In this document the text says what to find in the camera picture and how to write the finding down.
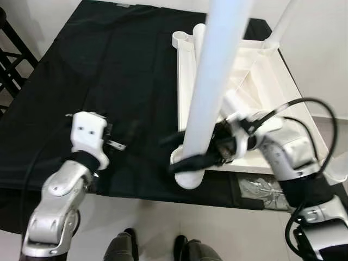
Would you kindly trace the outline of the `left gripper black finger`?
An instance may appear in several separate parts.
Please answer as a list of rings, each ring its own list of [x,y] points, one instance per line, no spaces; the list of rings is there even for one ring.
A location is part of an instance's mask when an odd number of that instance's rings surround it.
[[[134,120],[127,125],[127,129],[124,135],[125,145],[132,145],[139,141],[142,133],[142,122]]]

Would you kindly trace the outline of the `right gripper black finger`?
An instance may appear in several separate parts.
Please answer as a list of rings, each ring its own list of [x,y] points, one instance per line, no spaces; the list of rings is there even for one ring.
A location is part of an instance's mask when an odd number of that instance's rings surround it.
[[[171,163],[167,167],[167,174],[174,176],[179,172],[202,171],[208,167],[218,166],[219,163],[219,155],[198,154]]]
[[[181,146],[184,142],[185,130],[181,130],[167,136],[164,136],[160,139],[160,147],[178,147]]]

